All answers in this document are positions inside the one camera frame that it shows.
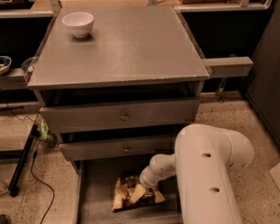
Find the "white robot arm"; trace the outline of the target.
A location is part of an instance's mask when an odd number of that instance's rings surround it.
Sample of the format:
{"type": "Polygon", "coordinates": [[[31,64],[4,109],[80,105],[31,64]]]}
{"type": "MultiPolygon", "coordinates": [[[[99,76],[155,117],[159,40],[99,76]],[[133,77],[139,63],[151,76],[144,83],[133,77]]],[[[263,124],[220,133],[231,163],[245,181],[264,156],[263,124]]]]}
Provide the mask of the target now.
{"type": "Polygon", "coordinates": [[[227,170],[246,167],[253,157],[254,148],[242,133],[190,124],[178,133],[173,154],[151,158],[130,202],[174,175],[184,224],[243,224],[227,170]]]}

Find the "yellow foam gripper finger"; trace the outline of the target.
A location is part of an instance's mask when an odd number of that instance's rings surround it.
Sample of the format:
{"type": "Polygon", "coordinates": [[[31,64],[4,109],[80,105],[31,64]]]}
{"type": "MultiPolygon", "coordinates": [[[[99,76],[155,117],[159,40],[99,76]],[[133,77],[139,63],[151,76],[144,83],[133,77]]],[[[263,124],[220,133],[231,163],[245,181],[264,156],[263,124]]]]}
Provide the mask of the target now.
{"type": "Polygon", "coordinates": [[[137,184],[134,188],[133,194],[130,197],[131,203],[136,203],[147,191],[146,187],[142,184],[137,184]]]}

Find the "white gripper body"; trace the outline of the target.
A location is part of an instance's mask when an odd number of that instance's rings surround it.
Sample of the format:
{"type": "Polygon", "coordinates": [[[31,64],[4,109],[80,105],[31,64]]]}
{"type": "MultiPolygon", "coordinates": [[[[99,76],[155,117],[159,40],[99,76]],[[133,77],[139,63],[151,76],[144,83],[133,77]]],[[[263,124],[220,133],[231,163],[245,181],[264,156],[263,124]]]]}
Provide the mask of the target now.
{"type": "Polygon", "coordinates": [[[161,177],[156,175],[151,168],[147,166],[140,174],[139,180],[145,188],[151,189],[161,181],[161,177]]]}

